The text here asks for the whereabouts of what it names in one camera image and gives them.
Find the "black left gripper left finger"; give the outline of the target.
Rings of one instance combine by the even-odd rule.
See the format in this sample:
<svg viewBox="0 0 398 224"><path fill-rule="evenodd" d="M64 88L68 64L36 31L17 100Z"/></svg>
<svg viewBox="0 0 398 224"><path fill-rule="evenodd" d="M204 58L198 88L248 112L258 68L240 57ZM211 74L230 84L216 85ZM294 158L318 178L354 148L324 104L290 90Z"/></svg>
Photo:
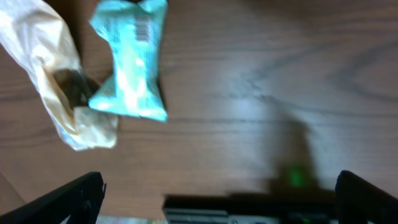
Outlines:
<svg viewBox="0 0 398 224"><path fill-rule="evenodd" d="M89 172L11 212L1 224L67 223L95 224L106 184L100 172Z"/></svg>

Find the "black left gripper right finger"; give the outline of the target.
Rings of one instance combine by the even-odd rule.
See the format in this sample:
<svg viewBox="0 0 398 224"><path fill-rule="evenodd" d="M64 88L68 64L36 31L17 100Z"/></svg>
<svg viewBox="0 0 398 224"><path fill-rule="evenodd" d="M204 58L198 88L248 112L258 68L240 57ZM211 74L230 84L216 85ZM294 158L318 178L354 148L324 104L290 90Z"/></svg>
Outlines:
<svg viewBox="0 0 398 224"><path fill-rule="evenodd" d="M397 224L397 199L350 171L339 174L335 198L339 224Z"/></svg>

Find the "white paper pouch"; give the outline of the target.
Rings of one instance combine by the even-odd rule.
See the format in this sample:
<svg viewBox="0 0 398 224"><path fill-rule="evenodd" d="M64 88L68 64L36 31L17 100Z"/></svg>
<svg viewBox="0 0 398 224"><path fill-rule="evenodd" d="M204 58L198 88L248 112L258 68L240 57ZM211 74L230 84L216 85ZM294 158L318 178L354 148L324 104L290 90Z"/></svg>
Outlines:
<svg viewBox="0 0 398 224"><path fill-rule="evenodd" d="M116 145L118 117L88 107L96 83L49 4L1 1L1 45L27 72L63 142L76 151Z"/></svg>

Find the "light teal wrapper packet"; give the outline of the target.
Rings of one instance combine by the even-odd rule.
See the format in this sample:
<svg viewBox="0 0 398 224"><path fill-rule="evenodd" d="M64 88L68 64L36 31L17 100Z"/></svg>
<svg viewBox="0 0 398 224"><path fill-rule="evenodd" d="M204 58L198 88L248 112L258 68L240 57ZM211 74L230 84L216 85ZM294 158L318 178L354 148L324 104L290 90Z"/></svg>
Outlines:
<svg viewBox="0 0 398 224"><path fill-rule="evenodd" d="M113 74L89 99L90 108L123 116L167 120L158 87L166 0L100 1L90 19L107 41Z"/></svg>

